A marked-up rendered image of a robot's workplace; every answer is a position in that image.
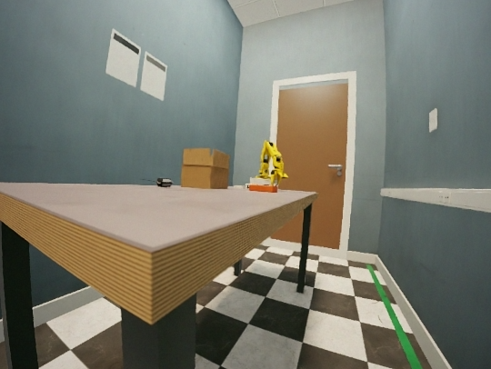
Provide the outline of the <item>orange digital multimeter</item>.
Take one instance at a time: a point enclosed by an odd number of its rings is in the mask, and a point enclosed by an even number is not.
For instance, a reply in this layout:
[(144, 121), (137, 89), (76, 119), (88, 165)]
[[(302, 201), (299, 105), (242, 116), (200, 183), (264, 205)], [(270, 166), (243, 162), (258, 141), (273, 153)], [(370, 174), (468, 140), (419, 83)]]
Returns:
[(277, 186), (272, 187), (273, 185), (264, 184), (250, 184), (249, 191), (258, 191), (258, 192), (269, 192), (269, 193), (277, 193)]

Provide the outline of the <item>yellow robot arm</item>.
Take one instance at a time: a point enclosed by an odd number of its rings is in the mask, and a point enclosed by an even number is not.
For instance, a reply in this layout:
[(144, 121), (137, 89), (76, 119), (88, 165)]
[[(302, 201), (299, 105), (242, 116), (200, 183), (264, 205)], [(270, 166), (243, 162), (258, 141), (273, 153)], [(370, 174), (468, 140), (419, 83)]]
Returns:
[[(270, 145), (275, 149), (272, 149), (272, 147)], [(267, 155), (267, 159), (265, 159), (266, 155)], [(271, 177), (268, 176), (268, 171), (269, 171), (268, 168), (269, 168), (269, 163), (270, 163), (271, 157), (273, 159), (273, 167), (278, 168), (280, 170), (283, 170), (284, 164), (282, 162), (282, 157), (280, 157), (280, 156), (281, 156), (280, 153), (278, 153), (278, 151), (276, 149), (276, 145), (274, 143), (271, 143), (271, 142), (268, 143), (268, 141), (265, 141), (264, 148), (262, 150), (262, 155), (261, 155), (261, 170), (259, 170), (259, 173), (261, 175), (256, 176), (256, 178), (262, 178), (263, 179), (263, 177), (264, 177), (264, 179), (271, 179)], [(276, 161), (278, 161), (278, 163)]]

